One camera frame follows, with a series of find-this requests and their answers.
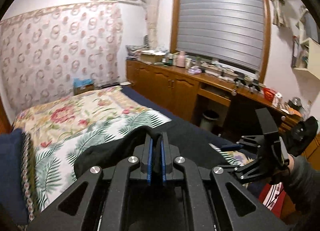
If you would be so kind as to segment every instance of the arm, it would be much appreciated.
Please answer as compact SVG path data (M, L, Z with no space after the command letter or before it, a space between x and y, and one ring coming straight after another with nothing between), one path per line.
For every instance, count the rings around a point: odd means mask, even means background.
M319 193L320 172L314 170L302 156L289 155L289 160L289 174L282 179L284 190L296 205L296 210L305 214L310 211Z

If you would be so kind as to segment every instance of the blue pillow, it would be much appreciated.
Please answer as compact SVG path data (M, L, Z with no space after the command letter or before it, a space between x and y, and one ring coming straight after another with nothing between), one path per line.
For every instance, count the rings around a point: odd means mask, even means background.
M17 225L28 224L28 210L21 189L21 129L0 135L0 203Z

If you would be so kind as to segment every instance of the tissue box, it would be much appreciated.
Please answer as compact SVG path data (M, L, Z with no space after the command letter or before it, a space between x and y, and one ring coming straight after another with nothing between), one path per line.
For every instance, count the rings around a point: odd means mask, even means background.
M80 80L78 78L75 78L73 80L73 95L76 96L90 90L94 90L92 79Z

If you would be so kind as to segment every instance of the window blind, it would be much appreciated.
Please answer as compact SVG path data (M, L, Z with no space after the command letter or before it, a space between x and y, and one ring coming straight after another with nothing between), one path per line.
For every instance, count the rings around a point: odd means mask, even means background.
M259 70L262 0L180 0L177 49Z

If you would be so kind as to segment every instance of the wooden window frame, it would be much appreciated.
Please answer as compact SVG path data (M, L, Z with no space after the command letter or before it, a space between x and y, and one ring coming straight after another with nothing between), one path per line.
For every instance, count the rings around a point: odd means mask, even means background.
M271 23L270 23L270 6L269 0L263 0L264 5L264 28L263 28L263 47L262 47L262 64L260 67L259 82L263 83L267 72L269 51L270 51L270 36L271 36ZM179 23L180 0L173 0L172 12L172 30L171 30L171 53L177 51L178 39L178 23Z

